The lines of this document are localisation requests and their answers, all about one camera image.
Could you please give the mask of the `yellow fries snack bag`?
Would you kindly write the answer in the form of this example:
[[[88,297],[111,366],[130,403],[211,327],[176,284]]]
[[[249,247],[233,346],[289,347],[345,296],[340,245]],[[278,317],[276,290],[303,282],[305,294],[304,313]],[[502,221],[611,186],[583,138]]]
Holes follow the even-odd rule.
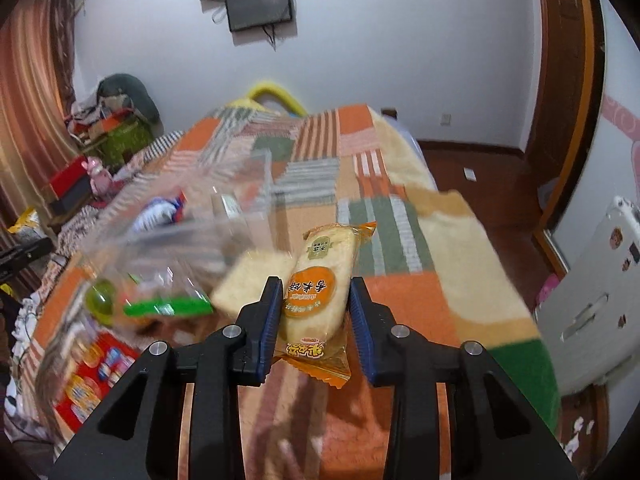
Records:
[[[13,226],[6,229],[18,244],[28,244],[36,240],[47,238],[43,231],[38,211],[35,207],[28,207],[17,218]]]

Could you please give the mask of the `red noodle snack bag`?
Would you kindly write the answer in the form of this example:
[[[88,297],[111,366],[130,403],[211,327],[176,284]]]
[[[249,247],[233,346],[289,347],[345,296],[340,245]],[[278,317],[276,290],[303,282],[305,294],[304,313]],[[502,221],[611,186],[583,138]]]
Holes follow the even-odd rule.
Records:
[[[98,333],[90,344],[79,346],[54,406],[65,439],[73,437],[138,356],[138,350],[110,333]]]

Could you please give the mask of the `blue white snack bag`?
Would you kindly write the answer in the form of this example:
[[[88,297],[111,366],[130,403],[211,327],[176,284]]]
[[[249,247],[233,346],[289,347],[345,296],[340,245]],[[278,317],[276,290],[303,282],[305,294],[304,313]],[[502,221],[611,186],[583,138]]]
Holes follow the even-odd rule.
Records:
[[[182,221],[186,206],[186,196],[180,191],[177,195],[154,197],[134,218],[130,226],[131,233],[149,232],[160,226],[171,226]]]

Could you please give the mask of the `orange rice cracker pack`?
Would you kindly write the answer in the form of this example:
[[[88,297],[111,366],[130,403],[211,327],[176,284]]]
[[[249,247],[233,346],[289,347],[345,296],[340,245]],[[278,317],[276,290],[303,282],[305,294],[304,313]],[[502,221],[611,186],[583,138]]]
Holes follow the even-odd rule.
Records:
[[[274,357],[341,389],[352,372],[347,357],[347,303],[360,246],[374,222],[326,224],[304,235],[286,282]]]

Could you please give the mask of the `red black box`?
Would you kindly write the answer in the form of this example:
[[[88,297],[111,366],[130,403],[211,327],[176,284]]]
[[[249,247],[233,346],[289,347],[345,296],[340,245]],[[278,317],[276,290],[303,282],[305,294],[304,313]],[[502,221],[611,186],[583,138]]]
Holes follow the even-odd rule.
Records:
[[[88,158],[76,157],[58,171],[43,189],[44,199],[54,216],[68,214],[91,196]]]

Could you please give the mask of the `green jelly cup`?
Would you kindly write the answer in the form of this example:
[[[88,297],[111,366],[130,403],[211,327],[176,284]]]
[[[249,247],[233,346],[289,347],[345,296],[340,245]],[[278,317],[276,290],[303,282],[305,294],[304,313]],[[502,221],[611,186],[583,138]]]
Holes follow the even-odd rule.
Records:
[[[109,326],[113,322],[115,296],[114,284],[99,278],[85,292],[85,307],[98,322]]]

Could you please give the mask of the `pink rabbit toy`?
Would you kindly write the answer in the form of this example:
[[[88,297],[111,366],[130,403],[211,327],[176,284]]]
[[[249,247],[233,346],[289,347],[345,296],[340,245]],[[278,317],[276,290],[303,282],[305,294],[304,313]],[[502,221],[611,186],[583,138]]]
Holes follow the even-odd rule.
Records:
[[[99,157],[89,156],[81,163],[89,176],[91,191],[96,197],[103,197],[111,191],[113,177],[104,167]]]

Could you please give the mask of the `striped orange curtain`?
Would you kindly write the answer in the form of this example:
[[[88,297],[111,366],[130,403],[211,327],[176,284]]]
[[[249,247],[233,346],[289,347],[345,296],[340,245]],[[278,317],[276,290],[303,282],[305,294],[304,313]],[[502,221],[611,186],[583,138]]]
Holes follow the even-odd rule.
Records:
[[[76,0],[18,0],[1,26],[1,227],[78,156],[64,118],[73,87]]]

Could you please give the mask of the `white device with stickers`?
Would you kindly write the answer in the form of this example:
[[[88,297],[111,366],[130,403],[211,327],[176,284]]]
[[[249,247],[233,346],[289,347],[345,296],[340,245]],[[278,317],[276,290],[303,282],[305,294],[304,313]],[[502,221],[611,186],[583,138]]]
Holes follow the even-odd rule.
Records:
[[[561,396],[604,384],[639,353],[639,208],[616,196],[535,313]]]

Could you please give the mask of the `clutter pile with green bag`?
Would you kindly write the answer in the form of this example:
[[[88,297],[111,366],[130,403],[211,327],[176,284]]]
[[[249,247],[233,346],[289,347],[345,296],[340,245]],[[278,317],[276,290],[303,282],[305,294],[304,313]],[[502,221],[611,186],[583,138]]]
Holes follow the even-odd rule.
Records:
[[[83,101],[73,102],[64,122],[81,154],[119,169],[152,143],[160,111],[139,78],[117,73],[102,79]]]

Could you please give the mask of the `bread roll clear pack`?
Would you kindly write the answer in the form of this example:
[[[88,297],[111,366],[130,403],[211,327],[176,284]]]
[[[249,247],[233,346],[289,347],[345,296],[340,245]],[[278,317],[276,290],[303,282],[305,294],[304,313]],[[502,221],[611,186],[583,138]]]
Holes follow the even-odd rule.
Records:
[[[288,252],[248,250],[214,288],[209,296],[210,303],[216,311],[235,320],[242,307],[260,299],[270,276],[285,283],[295,263],[296,258]]]

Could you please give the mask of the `patchwork bed quilt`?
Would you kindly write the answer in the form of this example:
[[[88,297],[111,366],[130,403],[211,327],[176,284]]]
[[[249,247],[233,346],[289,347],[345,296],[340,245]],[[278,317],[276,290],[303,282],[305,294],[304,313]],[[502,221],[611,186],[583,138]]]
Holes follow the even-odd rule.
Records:
[[[200,342],[257,300],[267,278],[284,310],[266,382],[240,392],[251,479],[374,479],[390,393],[356,367],[349,281],[439,344],[475,339],[547,429],[560,395],[548,351],[484,226],[457,192],[367,105],[303,118],[215,110],[130,160],[105,208],[60,234],[70,254],[34,302],[17,351],[10,422],[61,453],[119,369],[154,337]]]

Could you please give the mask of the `yellow headboard cushion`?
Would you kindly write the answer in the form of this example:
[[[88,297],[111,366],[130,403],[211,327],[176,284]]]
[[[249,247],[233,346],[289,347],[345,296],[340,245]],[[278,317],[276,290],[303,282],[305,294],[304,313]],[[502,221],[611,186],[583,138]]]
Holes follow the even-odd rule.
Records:
[[[288,114],[295,117],[306,117],[308,112],[290,92],[285,88],[269,80],[258,81],[250,87],[242,98],[235,99],[227,104],[227,107],[244,107],[260,112],[270,112],[270,108],[262,104],[263,99],[277,102]]]

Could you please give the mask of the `brown wooden wardrobe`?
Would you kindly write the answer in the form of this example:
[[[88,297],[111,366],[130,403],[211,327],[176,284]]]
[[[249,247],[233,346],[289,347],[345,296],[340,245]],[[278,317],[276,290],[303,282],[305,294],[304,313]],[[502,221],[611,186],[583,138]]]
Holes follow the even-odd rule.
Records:
[[[559,223],[585,167],[604,83],[600,0],[539,0],[541,57],[525,159],[551,193],[535,236]]]

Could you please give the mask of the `small black wall monitor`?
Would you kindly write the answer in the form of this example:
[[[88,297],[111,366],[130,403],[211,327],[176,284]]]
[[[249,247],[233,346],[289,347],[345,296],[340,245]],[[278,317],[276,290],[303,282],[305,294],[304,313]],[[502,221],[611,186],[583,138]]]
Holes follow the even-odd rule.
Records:
[[[230,32],[288,23],[293,0],[224,0]]]

